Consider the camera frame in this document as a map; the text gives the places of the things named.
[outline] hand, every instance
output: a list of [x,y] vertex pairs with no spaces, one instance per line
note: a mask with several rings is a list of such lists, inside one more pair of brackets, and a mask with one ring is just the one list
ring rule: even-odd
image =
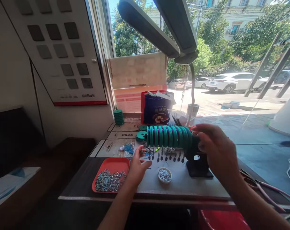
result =
[[143,152],[145,152],[145,149],[143,149],[143,147],[144,145],[140,145],[135,150],[132,162],[130,164],[129,173],[125,182],[135,189],[137,189],[138,185],[141,183],[146,169],[152,165],[152,161],[145,162],[145,160],[139,159],[140,157],[143,156]]
[[192,129],[200,138],[200,144],[208,157],[208,164],[214,175],[224,185],[241,180],[237,163],[235,144],[220,127],[199,124]]

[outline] silver car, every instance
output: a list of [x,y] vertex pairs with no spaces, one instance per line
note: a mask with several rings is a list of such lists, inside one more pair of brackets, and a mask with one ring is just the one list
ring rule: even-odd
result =
[[[175,80],[172,80],[168,86],[169,88],[174,88],[175,90],[177,89],[183,89],[185,87],[185,81],[186,79],[183,78],[177,78]],[[186,82],[186,89],[192,88],[192,82],[187,80]]]

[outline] forearm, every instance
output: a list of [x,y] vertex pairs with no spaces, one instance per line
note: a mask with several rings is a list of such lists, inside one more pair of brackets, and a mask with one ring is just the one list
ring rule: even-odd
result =
[[124,229],[136,189],[137,188],[130,186],[126,181],[112,202],[98,230]]
[[225,183],[225,188],[251,229],[290,229],[290,224],[244,180],[237,178],[231,182]]

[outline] green spool stack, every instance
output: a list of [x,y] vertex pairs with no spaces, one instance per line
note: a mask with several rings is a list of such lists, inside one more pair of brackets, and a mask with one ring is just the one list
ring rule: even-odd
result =
[[123,125],[125,122],[123,120],[123,111],[122,110],[115,110],[113,112],[114,120],[117,125]]
[[149,126],[146,134],[148,146],[188,149],[192,144],[192,134],[183,126]]

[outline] black stand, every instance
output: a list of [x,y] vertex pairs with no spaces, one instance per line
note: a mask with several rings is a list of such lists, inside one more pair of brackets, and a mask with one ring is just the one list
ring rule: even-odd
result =
[[[192,146],[186,151],[185,155],[185,157],[188,159],[188,162],[186,162],[187,170],[190,177],[212,178],[213,174],[209,170],[207,156],[198,148],[199,142],[200,139],[198,136],[192,137]],[[199,156],[199,159],[194,160],[194,156],[196,155]]]

